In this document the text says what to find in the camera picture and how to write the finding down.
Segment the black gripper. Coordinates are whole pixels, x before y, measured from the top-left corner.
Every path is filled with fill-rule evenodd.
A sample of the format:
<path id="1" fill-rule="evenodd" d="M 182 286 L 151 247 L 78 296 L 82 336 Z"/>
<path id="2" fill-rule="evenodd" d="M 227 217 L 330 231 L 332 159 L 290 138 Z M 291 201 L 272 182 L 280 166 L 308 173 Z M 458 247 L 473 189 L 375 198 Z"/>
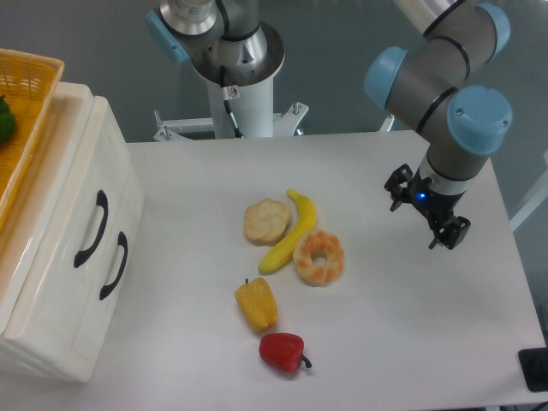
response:
<path id="1" fill-rule="evenodd" d="M 394 170 L 384 185 L 390 194 L 390 211 L 402 204 L 411 204 L 427 219 L 434 238 L 429 249 L 437 245 L 449 250 L 465 238 L 471 222 L 454 215 L 454 209 L 464 195 L 464 182 L 439 175 L 430 164 L 421 164 L 417 174 L 407 164 Z"/>

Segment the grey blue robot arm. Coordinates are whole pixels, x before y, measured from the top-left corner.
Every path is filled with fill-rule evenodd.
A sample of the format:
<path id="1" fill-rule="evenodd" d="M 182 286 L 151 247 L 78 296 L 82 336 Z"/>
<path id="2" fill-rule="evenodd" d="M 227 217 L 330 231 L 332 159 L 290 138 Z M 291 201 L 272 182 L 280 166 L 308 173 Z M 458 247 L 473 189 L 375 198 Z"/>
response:
<path id="1" fill-rule="evenodd" d="M 502 93 L 461 84 L 506 46 L 509 18 L 491 3 L 396 5 L 426 42 L 415 52 L 398 46 L 382 51 L 366 72 L 364 90 L 422 137 L 428 148 L 417 170 L 403 164 L 384 188 L 392 210 L 412 205 L 433 233 L 431 244 L 453 249 L 471 225 L 454 208 L 502 145 L 513 121 Z"/>

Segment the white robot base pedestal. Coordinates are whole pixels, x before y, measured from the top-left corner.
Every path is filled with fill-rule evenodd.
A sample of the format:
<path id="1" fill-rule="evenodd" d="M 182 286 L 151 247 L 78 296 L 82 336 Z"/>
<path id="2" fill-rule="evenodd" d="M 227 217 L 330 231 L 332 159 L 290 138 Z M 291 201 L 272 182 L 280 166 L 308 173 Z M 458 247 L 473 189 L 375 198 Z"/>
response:
<path id="1" fill-rule="evenodd" d="M 274 111 L 274 79 L 285 49 L 278 31 L 259 18 L 258 2 L 162 1 L 146 15 L 146 25 L 170 60 L 192 63 L 211 112 L 208 118 L 158 118 L 157 140 L 202 132 L 218 139 L 301 134 L 306 104 Z"/>

